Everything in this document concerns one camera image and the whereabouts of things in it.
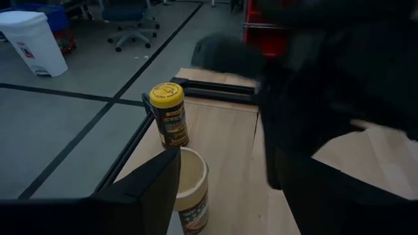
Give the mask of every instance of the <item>trash can lid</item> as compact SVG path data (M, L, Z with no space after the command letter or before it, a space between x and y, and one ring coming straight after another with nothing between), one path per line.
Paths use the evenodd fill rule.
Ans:
M0 27L30 27L47 19L43 12L13 10L0 13Z

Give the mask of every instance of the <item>wooden table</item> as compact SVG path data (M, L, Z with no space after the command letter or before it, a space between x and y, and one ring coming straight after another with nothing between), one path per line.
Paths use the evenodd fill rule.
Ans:
M251 81L201 70L177 77L241 86ZM266 182L264 134L258 109L186 98L189 148L209 166L209 222L202 234L300 234L281 191ZM116 181L163 151L152 123ZM330 141L314 158L406 198L418 198L418 145L394 130L373 126Z

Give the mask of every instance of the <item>yellow lid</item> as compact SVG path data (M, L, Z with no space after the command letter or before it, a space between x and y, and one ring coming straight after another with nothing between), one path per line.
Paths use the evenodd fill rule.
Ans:
M184 99L183 88L175 83L159 84L150 91L150 102L157 108L170 108L180 104Z

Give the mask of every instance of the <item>white trash can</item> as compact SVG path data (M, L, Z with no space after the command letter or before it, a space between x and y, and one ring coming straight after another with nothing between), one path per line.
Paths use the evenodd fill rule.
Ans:
M0 31L36 75L55 77L68 70L44 13L0 13Z

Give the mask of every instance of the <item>red object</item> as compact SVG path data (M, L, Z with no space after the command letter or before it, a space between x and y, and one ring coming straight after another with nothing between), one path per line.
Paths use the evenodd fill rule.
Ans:
M69 54L76 48L76 42L70 29L58 31L54 33L54 37L62 54Z
M285 7L288 1L281 1ZM246 23L247 24L267 24L272 27L279 27L272 25L267 20L263 19L261 13L257 10L254 0L247 1ZM276 57L283 55L287 47L287 29L272 29L262 27L246 27L244 29L244 42L256 48L259 48L268 57Z

